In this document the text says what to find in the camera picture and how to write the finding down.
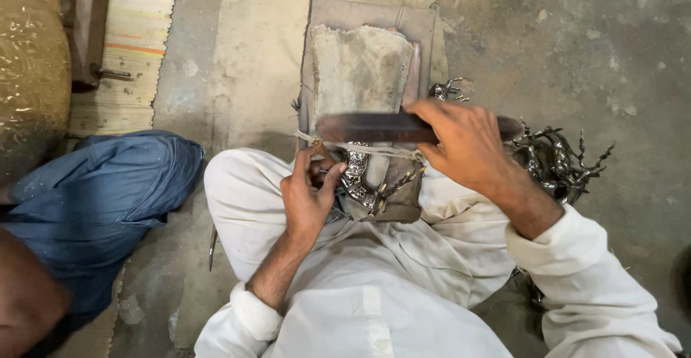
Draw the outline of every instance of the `branch-shaped metal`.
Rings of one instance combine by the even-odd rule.
[[[525,133],[521,138],[511,142],[527,158],[525,167],[531,177],[560,203],[574,204],[581,194],[588,193],[585,186],[589,180],[592,177],[600,177],[600,172],[607,168],[606,165],[602,166],[602,161],[611,155],[614,143],[599,157],[594,166],[588,167],[584,163],[583,130],[578,139],[578,148],[581,153],[576,155],[566,138],[559,133],[561,128],[552,129],[547,126],[543,131],[531,133],[523,118],[521,118],[521,123]],[[538,154],[538,151],[546,144],[539,140],[540,138],[546,139],[551,147],[551,157],[545,155],[545,163]],[[578,159],[577,167],[572,164],[571,157]]]

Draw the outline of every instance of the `rope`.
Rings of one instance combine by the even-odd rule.
[[[301,138],[307,142],[312,142],[314,140],[313,137],[310,137],[309,135],[303,133],[302,131],[296,131],[295,136],[298,138]],[[421,161],[424,157],[422,153],[420,153],[420,150],[408,150],[408,149],[399,149],[399,148],[389,148],[386,146],[382,147],[374,147],[374,146],[359,146],[359,145],[354,145],[354,144],[345,144],[343,142],[324,142],[324,144],[328,145],[333,145],[333,146],[338,146],[347,150],[352,150],[352,151],[357,151],[358,153],[365,153],[365,154],[376,154],[376,155],[387,155],[388,157],[398,157],[398,158],[405,158],[405,159],[414,159],[417,161]]]

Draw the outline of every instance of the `metal figurine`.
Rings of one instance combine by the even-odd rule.
[[[350,142],[358,146],[370,146],[367,142]],[[360,153],[353,150],[347,150],[348,156],[346,158],[347,167],[341,176],[341,185],[353,200],[369,209],[368,215],[372,218],[381,211],[385,205],[386,198],[393,195],[393,193],[403,185],[413,181],[417,175],[422,173],[426,167],[422,167],[417,171],[412,170],[406,173],[402,179],[398,180],[392,187],[388,187],[385,183],[379,188],[372,189],[365,181],[365,172],[367,172],[367,164],[369,163],[369,155],[367,153]]]
[[[442,101],[447,101],[449,94],[456,95],[461,93],[461,88],[460,87],[454,87],[452,86],[452,83],[454,81],[461,81],[463,80],[462,77],[459,77],[457,79],[452,79],[446,82],[446,84],[442,85],[439,83],[435,83],[434,86],[430,89],[430,96],[437,98],[438,100]],[[463,101],[468,101],[470,99],[464,98],[463,95],[459,95],[455,98],[453,98],[454,101],[457,101],[459,103],[462,103]]]
[[[581,194],[587,194],[585,188],[592,177],[600,177],[600,172],[607,168],[602,161],[611,155],[614,143],[600,156],[594,166],[588,167],[584,162],[583,130],[578,140],[581,154],[576,155],[566,138],[559,133],[561,128],[547,126],[543,131],[530,133],[523,119],[521,123],[525,133],[521,138],[511,142],[518,148],[517,154],[525,160],[525,168],[532,178],[540,184],[550,196],[561,204],[574,204]],[[572,159],[578,160],[578,166]]]

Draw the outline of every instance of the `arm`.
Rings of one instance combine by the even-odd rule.
[[[69,293],[24,244],[0,229],[0,357],[20,357],[65,315]]]
[[[197,357],[257,357],[278,335],[285,295],[315,245],[346,169],[312,161],[316,154],[312,147],[298,152],[293,174],[281,181],[285,231],[247,284],[238,283],[230,302],[209,319],[194,346]]]
[[[485,195],[511,220],[509,254],[545,293],[549,357],[673,357],[678,340],[657,324],[655,299],[607,251],[607,232],[561,207],[503,148],[491,112],[421,101],[408,109],[441,146],[420,144],[432,167]]]

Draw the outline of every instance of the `hand tool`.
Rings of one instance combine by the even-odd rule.
[[[213,250],[216,248],[216,239],[218,239],[218,231],[216,225],[212,226],[212,244],[209,246],[209,272],[212,271],[213,264]]]
[[[497,116],[502,140],[523,132],[516,119]],[[438,144],[432,126],[415,114],[349,113],[325,115],[316,123],[316,132],[329,142],[428,142]]]

